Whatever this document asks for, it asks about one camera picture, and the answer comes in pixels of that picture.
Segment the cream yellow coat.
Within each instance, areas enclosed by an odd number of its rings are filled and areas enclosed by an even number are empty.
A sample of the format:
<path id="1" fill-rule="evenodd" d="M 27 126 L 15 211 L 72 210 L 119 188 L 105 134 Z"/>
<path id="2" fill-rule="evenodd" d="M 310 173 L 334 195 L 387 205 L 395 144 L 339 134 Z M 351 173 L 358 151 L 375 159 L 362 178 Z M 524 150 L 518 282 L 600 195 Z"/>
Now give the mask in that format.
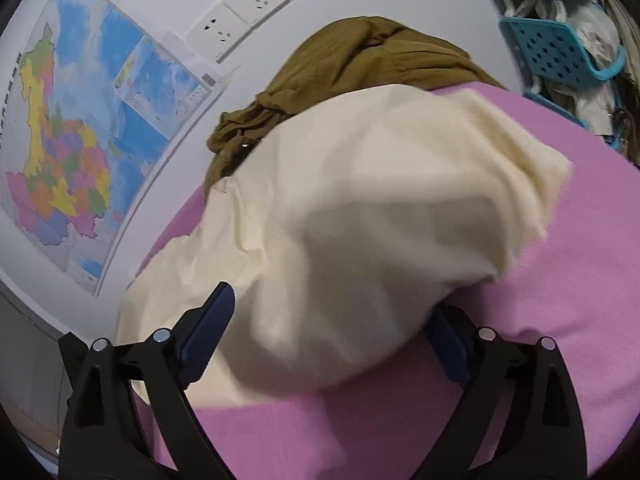
<path id="1" fill-rule="evenodd" d="M 455 289 L 500 278 L 544 238 L 570 161 L 478 92 L 349 92 L 278 125 L 212 186 L 120 307 L 117 339 L 173 326 L 217 284 L 233 318 L 199 408 L 344 382 L 420 332 Z"/>

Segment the pink bed sheet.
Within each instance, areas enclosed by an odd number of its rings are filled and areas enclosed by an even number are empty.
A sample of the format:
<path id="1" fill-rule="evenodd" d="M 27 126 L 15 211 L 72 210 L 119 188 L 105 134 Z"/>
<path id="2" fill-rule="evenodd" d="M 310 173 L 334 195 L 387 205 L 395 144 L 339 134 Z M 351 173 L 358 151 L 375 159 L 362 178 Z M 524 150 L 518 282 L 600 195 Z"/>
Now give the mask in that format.
<path id="1" fill-rule="evenodd" d="M 639 174 L 581 128 L 495 89 L 390 84 L 267 134 L 188 235 L 129 286 L 117 338 L 174 326 L 219 283 L 232 319 L 186 389 L 236 474 L 262 422 L 316 402 L 322 479 L 599 467 L 639 411 Z"/>

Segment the teal perforated storage basket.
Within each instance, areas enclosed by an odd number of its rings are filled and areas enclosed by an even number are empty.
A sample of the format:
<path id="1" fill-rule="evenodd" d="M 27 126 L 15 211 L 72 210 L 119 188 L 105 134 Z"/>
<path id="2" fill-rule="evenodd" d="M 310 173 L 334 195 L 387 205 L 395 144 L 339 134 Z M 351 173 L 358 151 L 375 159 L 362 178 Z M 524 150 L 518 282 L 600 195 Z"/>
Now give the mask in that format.
<path id="1" fill-rule="evenodd" d="M 614 78 L 625 67 L 626 51 L 619 47 L 614 60 L 599 68 L 570 24 L 536 18 L 502 18 L 500 23 L 510 30 L 532 76 L 587 90 Z"/>

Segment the olive brown garment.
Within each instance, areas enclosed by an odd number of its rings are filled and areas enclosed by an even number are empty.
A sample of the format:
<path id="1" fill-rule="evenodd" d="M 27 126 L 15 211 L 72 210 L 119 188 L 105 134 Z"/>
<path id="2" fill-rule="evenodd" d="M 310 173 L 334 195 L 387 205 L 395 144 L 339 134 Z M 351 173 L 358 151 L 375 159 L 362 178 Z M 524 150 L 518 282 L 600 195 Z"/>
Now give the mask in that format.
<path id="1" fill-rule="evenodd" d="M 273 128 L 323 101 L 386 84 L 437 90 L 500 84 L 455 44 L 380 16 L 343 18 L 306 39 L 247 107 L 221 114 L 207 139 L 208 191 L 231 176 Z"/>

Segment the colourful wall map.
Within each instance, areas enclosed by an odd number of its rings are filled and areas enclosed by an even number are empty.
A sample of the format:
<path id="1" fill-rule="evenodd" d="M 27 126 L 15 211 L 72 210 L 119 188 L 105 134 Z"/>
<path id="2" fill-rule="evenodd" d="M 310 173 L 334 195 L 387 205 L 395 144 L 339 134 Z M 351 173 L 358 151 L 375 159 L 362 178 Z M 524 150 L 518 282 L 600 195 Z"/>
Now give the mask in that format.
<path id="1" fill-rule="evenodd" d="M 152 180 L 221 90 L 128 0 L 48 0 L 2 105 L 2 211 L 97 294 Z"/>

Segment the white wall socket panel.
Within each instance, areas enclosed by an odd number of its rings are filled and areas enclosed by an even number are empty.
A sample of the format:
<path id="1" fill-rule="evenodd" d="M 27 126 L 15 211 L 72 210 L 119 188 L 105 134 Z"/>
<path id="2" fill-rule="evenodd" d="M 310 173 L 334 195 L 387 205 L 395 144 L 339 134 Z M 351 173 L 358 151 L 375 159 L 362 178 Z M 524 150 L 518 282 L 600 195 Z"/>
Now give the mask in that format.
<path id="1" fill-rule="evenodd" d="M 253 30 L 293 0 L 221 0 L 186 34 L 204 58 L 221 63 Z"/>

